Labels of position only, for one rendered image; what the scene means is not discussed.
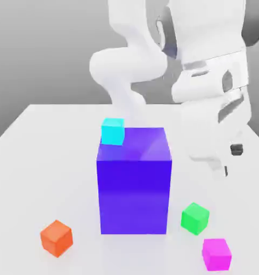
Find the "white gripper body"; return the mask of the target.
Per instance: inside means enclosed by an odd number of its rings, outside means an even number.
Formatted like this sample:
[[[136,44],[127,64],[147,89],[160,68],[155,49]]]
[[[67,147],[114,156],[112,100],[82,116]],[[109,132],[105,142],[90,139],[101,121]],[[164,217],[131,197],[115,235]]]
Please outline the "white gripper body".
[[[189,150],[189,157],[197,163],[205,163],[215,179],[228,176],[227,155],[216,150]]]

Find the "small green cube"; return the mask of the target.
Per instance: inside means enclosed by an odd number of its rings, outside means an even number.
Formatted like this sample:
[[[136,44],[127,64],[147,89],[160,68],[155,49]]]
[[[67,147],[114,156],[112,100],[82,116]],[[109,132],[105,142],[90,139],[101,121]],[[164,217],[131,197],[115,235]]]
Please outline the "small green cube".
[[[194,235],[199,235],[208,224],[210,211],[193,202],[182,211],[181,226]]]

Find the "small magenta cube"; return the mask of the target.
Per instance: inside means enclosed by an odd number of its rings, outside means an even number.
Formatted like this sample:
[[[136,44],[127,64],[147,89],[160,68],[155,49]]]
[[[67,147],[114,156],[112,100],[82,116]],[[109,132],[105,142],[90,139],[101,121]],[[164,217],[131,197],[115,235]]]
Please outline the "small magenta cube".
[[[232,253],[224,238],[204,239],[202,257],[208,271],[228,271],[232,261]]]

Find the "small cyan cube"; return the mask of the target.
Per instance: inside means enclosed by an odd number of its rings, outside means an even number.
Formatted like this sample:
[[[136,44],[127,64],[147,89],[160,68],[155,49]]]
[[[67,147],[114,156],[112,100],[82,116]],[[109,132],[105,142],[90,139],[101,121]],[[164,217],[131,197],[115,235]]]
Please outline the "small cyan cube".
[[[121,146],[125,138],[123,118],[105,118],[101,125],[101,143]]]

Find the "small orange cube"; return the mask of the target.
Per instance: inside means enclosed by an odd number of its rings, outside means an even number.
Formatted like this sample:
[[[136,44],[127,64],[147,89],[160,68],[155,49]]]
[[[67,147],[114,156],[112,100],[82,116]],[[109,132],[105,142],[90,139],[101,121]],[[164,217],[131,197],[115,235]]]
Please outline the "small orange cube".
[[[59,258],[73,245],[73,234],[70,227],[55,220],[40,233],[42,247]]]

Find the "large blue box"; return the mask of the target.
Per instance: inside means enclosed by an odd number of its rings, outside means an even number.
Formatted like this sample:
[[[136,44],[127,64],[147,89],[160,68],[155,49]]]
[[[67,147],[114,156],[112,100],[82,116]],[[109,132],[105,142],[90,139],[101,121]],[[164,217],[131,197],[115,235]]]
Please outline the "large blue box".
[[[126,128],[123,145],[100,144],[102,234],[167,232],[172,158],[164,128]]]

